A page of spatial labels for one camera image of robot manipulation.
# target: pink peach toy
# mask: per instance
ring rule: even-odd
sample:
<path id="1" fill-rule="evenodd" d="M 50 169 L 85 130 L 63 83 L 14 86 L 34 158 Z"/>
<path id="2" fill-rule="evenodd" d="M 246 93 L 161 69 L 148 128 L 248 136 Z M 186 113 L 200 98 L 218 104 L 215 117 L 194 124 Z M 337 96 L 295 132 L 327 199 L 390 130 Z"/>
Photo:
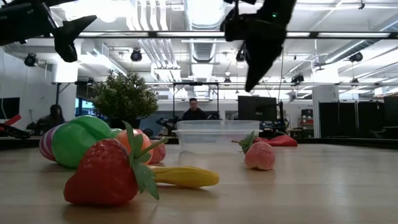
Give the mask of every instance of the pink peach toy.
<path id="1" fill-rule="evenodd" d="M 251 169 L 271 170 L 275 165 L 274 149 L 265 142 L 254 143 L 245 153 L 244 163 Z"/>
<path id="2" fill-rule="evenodd" d="M 150 164 L 156 164 L 164 160 L 166 156 L 165 145 L 161 144 L 154 148 L 152 159 L 150 160 Z"/>
<path id="3" fill-rule="evenodd" d="M 52 147 L 51 147 L 51 142 L 52 142 L 52 137 L 54 136 L 55 132 L 59 127 L 61 127 L 63 124 L 58 125 L 49 131 L 47 131 L 42 138 L 40 139 L 39 142 L 39 149 L 40 153 L 48 160 L 56 162 L 57 160 L 55 159 L 55 156 L 52 152 Z"/>

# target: yellow banana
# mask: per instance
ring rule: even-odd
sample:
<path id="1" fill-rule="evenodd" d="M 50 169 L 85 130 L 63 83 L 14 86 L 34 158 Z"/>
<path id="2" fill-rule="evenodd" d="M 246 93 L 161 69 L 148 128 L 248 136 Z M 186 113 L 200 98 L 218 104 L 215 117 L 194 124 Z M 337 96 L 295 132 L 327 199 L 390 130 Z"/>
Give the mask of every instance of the yellow banana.
<path id="1" fill-rule="evenodd" d="M 216 185 L 220 180 L 217 173 L 197 167 L 148 167 L 155 172 L 155 181 L 157 183 L 199 188 Z"/>

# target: green strawberry leaves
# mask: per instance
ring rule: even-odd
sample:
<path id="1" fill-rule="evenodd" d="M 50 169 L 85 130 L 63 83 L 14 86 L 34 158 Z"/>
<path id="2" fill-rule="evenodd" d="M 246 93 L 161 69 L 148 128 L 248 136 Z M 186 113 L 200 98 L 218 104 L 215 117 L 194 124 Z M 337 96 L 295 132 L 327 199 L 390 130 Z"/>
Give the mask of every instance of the green strawberry leaves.
<path id="1" fill-rule="evenodd" d="M 131 125 L 125 121 L 123 121 L 123 123 L 126 125 L 127 138 L 131 146 L 129 163 L 136 176 L 139 192 L 143 193 L 144 190 L 147 190 L 154 198 L 159 200 L 159 193 L 157 192 L 156 182 L 154 180 L 155 173 L 143 164 L 143 162 L 147 162 L 150 159 L 150 154 L 148 152 L 151 149 L 160 144 L 166 143 L 169 139 L 162 138 L 142 151 L 141 148 L 144 142 L 142 135 L 138 134 L 137 136 L 134 136 Z"/>
<path id="2" fill-rule="evenodd" d="M 241 146 L 243 153 L 246 154 L 250 147 L 253 145 L 253 141 L 255 140 L 255 138 L 256 136 L 254 135 L 254 131 L 252 131 L 242 141 L 232 140 L 232 142 L 238 143 Z"/>

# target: black monitor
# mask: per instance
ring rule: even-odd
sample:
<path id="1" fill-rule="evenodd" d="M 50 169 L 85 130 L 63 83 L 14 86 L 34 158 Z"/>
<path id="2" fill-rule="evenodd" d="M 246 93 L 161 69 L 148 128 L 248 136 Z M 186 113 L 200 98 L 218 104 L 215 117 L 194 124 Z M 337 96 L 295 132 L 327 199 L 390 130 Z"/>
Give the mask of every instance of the black monitor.
<path id="1" fill-rule="evenodd" d="M 271 97 L 239 96 L 238 119 L 277 121 L 277 100 Z"/>
<path id="2" fill-rule="evenodd" d="M 19 114 L 19 97 L 0 98 L 0 119 L 10 119 L 17 114 Z"/>

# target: person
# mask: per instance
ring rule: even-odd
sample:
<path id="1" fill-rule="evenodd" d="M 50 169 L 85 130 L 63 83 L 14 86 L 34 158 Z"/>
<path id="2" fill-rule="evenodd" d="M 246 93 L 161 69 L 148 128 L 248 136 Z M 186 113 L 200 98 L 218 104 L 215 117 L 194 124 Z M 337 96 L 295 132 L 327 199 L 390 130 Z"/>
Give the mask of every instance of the person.
<path id="1" fill-rule="evenodd" d="M 44 118 L 40 118 L 36 125 L 42 125 L 45 131 L 52 129 L 59 124 L 63 124 L 65 119 L 63 118 L 62 108 L 60 105 L 52 105 L 50 107 L 50 114 Z"/>
<path id="2" fill-rule="evenodd" d="M 206 113 L 198 108 L 198 100 L 196 98 L 189 99 L 189 109 L 182 116 L 183 121 L 194 121 L 207 119 Z"/>

